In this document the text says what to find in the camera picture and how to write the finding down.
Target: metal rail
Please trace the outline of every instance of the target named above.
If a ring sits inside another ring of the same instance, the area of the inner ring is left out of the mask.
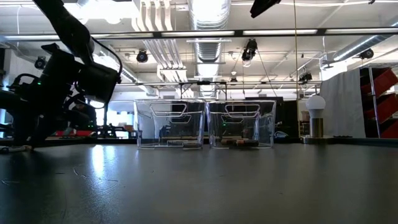
[[[321,84],[322,81],[309,81],[309,82],[298,82],[299,85],[318,85]],[[296,85],[296,82],[291,81],[271,81],[271,82],[208,82],[208,81],[199,81],[199,82],[157,82],[157,83],[121,83],[117,84],[117,86],[177,86],[177,85]]]
[[[136,39],[203,39],[233,37],[295,37],[295,29],[250,30],[173,30],[151,32],[108,32],[92,34],[98,40]],[[313,28],[297,29],[297,37],[337,35],[397,35],[396,27]],[[56,34],[1,34],[0,42],[51,42],[59,41]]]

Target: pole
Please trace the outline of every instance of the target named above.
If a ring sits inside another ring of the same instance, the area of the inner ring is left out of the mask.
[[[374,114],[376,115],[377,136],[378,138],[380,138],[381,135],[380,135],[379,113],[377,111],[376,90],[374,89],[372,66],[369,66],[369,77],[371,79]]]
[[[103,131],[104,131],[104,134],[103,134],[103,137],[104,138],[106,138],[107,137],[107,135],[108,135],[108,125],[107,125],[107,123],[108,123],[108,104],[105,104],[105,107],[104,107],[104,128],[103,128]]]

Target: ceiling duct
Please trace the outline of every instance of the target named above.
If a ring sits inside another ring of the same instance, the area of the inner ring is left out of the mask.
[[[398,16],[390,20],[385,26],[389,27],[398,27]],[[373,35],[373,36],[364,36],[359,40],[349,44],[345,48],[337,51],[333,56],[333,62],[344,61],[360,53],[364,52],[371,47],[374,47],[376,44],[380,44],[381,42],[387,40],[392,37],[391,34],[386,35]]]
[[[191,27],[193,30],[221,30],[225,29],[231,0],[189,0]],[[197,57],[197,71],[202,80],[213,81],[218,74],[218,62],[221,61],[221,41],[215,43],[195,42]],[[211,96],[214,87],[201,86],[204,96]]]

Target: cable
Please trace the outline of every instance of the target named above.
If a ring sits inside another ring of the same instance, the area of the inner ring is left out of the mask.
[[[19,11],[20,11],[20,9],[22,9],[22,6],[19,6],[18,10],[17,10],[17,33],[18,33],[18,35],[19,35]]]
[[[118,56],[115,52],[113,52],[111,49],[109,49],[107,46],[103,45],[103,44],[100,43],[98,40],[96,40],[94,37],[91,37],[91,38],[93,39],[94,42],[96,42],[96,43],[97,43],[98,45],[100,45],[101,47],[105,48],[107,51],[109,51],[111,54],[113,54],[113,55],[116,57],[116,59],[117,59],[118,62],[119,62],[119,72],[118,72],[118,75],[120,76],[120,75],[122,74],[122,71],[123,71],[123,63],[122,63],[122,60],[119,58],[119,56]]]
[[[397,0],[378,0],[375,3],[398,3]],[[360,4],[369,4],[369,1],[358,1],[358,2],[346,2],[346,3],[295,3],[293,2],[281,2],[281,5],[286,6],[300,6],[300,7],[336,7],[336,6],[354,6]]]
[[[260,60],[261,60],[261,64],[262,64],[262,67],[264,68],[264,71],[265,71],[265,73],[266,73],[266,76],[267,76],[267,78],[268,78],[269,84],[270,84],[270,86],[271,86],[271,88],[272,88],[272,91],[274,92],[275,96],[276,96],[276,97],[278,97],[278,95],[276,94],[276,92],[275,92],[275,90],[274,90],[274,87],[272,86],[271,79],[269,78],[269,75],[268,75],[268,73],[267,73],[266,66],[264,65],[264,62],[262,62],[262,58],[261,58],[261,54],[260,54],[260,51],[259,51],[259,49],[257,49],[257,53],[259,54],[259,57],[260,57]]]
[[[293,0],[294,4],[294,39],[296,49],[296,104],[297,104],[297,122],[298,122],[298,136],[301,136],[300,130],[300,115],[299,115],[299,54],[297,51],[297,12],[296,12],[296,0]]]
[[[233,71],[235,70],[236,64],[238,63],[239,58],[241,58],[242,51],[243,51],[243,49],[247,46],[248,42],[249,42],[249,41],[247,40],[246,43],[245,43],[245,44],[243,45],[243,47],[241,48],[241,50],[239,51],[239,56],[238,56],[238,58],[236,59],[235,64],[234,64],[234,67],[232,68],[231,72],[233,72]]]

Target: lamp base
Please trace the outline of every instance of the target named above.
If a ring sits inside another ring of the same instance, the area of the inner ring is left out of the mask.
[[[323,136],[322,138],[313,138],[313,137],[307,135],[307,136],[302,136],[301,137],[301,142],[303,144],[320,144],[320,145],[324,145],[324,144],[334,144],[335,143],[335,139],[332,136]]]

